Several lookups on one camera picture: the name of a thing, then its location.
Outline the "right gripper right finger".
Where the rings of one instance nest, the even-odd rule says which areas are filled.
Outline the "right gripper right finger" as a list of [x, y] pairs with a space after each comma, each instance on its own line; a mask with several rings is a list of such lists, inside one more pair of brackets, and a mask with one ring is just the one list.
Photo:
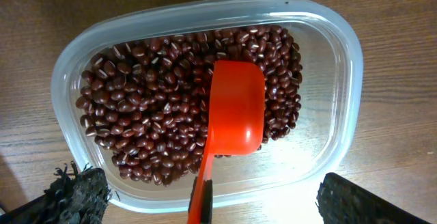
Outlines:
[[324, 224], [429, 224], [336, 173], [327, 173], [317, 195]]

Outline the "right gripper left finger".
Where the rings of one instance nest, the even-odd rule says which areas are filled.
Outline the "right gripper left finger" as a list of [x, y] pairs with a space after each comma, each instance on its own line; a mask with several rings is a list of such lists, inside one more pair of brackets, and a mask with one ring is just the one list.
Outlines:
[[105, 172], [85, 167], [79, 171], [74, 162], [56, 168], [56, 181], [44, 194], [27, 204], [1, 215], [2, 223], [101, 224], [111, 198]]

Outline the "orange plastic measuring scoop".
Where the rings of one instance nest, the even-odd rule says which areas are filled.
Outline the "orange plastic measuring scoop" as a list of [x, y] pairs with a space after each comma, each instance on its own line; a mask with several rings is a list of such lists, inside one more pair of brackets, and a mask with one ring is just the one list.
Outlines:
[[188, 224], [212, 220], [214, 157], [257, 151], [264, 134], [265, 85], [255, 64], [219, 60], [214, 64], [208, 136], [188, 209]]

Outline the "clear plastic food container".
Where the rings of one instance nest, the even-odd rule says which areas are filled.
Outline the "clear plastic food container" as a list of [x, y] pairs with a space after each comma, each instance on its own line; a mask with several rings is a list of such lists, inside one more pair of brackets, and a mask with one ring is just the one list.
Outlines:
[[125, 14], [86, 29], [59, 56], [52, 75], [51, 101], [68, 147], [79, 167], [105, 171], [112, 203], [148, 214], [184, 212], [194, 175], [168, 187], [123, 180], [111, 153], [85, 135], [75, 106], [90, 58], [131, 40], [203, 30], [276, 24], [300, 47], [301, 109], [295, 129], [248, 156], [214, 160], [216, 208], [278, 197], [313, 207], [324, 176], [336, 170], [356, 127], [363, 82], [358, 38], [338, 13], [310, 0], [205, 0]]

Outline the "red adzuki beans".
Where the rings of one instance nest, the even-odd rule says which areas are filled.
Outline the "red adzuki beans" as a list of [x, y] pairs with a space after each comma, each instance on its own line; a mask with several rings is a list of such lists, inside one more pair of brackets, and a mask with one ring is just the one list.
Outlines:
[[295, 128], [300, 47], [279, 25], [214, 29], [124, 42], [95, 54], [76, 100], [88, 137], [112, 151], [123, 179], [169, 186], [199, 171], [214, 65], [232, 59], [264, 75], [267, 143]]

